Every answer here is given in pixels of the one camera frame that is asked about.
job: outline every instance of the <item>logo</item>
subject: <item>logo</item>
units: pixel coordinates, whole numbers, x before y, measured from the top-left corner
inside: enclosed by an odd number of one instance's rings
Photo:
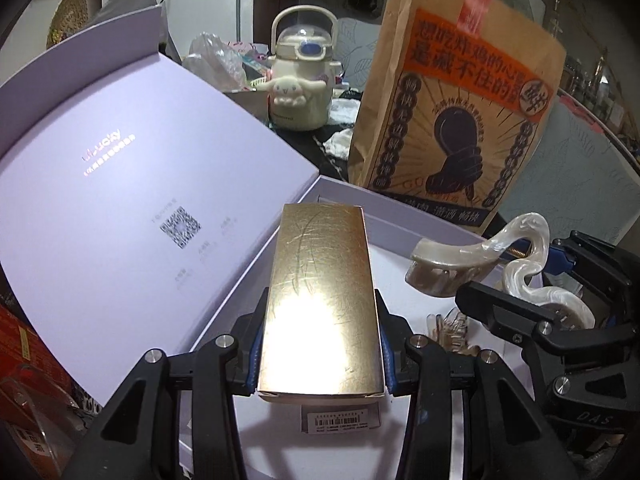
[[[549,95],[549,88],[540,79],[527,81],[520,91],[520,110],[527,117],[533,117],[546,108]]]
[[[88,162],[98,153],[100,153],[104,148],[113,144],[114,142],[118,142],[120,140],[120,130],[116,130],[112,134],[106,136],[103,140],[101,140],[93,149],[87,148],[85,156],[82,157],[82,160]]]
[[[99,152],[104,150],[104,153],[101,153],[100,156],[94,161],[92,165],[90,165],[86,170],[84,170],[84,176],[88,176],[93,173],[95,170],[101,167],[107,160],[115,156],[120,150],[124,149],[126,146],[129,146],[134,140],[136,140],[135,135],[130,135],[129,137],[125,137],[120,140],[120,130],[116,130],[110,136],[105,137],[100,141],[100,144],[92,150],[86,150],[87,157],[82,158],[85,162],[91,160],[92,157],[98,155]]]

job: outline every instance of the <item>pearl white hair claw clip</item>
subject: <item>pearl white hair claw clip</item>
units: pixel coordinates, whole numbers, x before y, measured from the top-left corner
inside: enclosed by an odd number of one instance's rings
[[[542,272],[549,252],[549,225],[538,213],[517,216],[493,238],[476,245],[450,246],[423,238],[411,254],[413,262],[405,280],[429,296],[455,296],[463,283],[484,280],[500,264],[502,253],[520,238],[530,241],[529,254],[504,266],[502,290],[555,310],[565,327],[593,328],[595,320],[591,310],[575,294],[558,286],[532,288],[525,281]]]

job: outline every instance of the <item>brown kraft paper bag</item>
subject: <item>brown kraft paper bag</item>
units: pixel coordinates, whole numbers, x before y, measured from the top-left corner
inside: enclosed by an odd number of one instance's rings
[[[482,233],[538,145],[564,56],[499,0],[388,0],[350,182]]]

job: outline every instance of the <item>red sticker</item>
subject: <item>red sticker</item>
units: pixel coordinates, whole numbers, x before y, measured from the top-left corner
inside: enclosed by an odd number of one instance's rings
[[[478,37],[482,20],[489,8],[491,0],[465,0],[458,16],[456,26],[467,34]]]

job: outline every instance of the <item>scratched gold surface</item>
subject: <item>scratched gold surface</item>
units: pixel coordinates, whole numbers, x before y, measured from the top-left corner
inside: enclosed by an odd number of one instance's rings
[[[383,393],[382,352],[362,209],[287,204],[271,275],[258,391]]]

